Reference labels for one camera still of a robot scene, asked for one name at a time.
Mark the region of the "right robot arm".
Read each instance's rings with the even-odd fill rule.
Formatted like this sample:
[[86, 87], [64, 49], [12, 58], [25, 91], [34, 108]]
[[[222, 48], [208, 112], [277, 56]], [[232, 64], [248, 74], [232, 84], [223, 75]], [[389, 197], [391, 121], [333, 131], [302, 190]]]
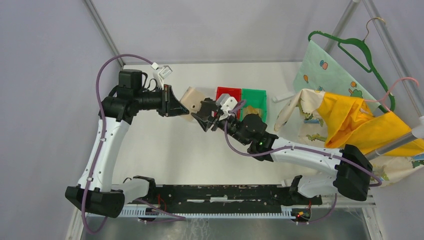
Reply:
[[267, 132], [267, 124], [257, 114], [248, 114], [239, 120], [236, 113], [245, 103], [245, 100], [237, 101], [223, 94], [218, 100], [205, 98], [199, 111], [191, 115], [205, 132], [220, 129], [226, 141], [233, 138], [248, 147], [240, 151], [228, 142], [228, 147], [238, 155], [318, 171], [313, 176], [297, 175], [290, 182], [288, 196], [295, 204], [327, 194], [340, 194], [360, 202], [368, 198], [370, 182], [375, 175], [371, 163], [356, 146], [319, 148], [279, 137]]

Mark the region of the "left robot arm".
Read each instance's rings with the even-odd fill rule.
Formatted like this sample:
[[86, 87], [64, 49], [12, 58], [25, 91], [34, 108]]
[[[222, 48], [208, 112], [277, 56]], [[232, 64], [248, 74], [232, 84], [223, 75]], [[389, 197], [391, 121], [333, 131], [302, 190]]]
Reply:
[[113, 172], [123, 139], [139, 111], [155, 110], [162, 117], [187, 115], [189, 110], [175, 97], [164, 79], [172, 73], [169, 66], [153, 72], [157, 86], [149, 90], [143, 83], [148, 75], [136, 69], [123, 69], [118, 85], [101, 101], [98, 130], [86, 168], [75, 186], [69, 186], [65, 198], [82, 212], [117, 218], [126, 204], [136, 199], [145, 204], [157, 198], [155, 180], [134, 176], [118, 185]]

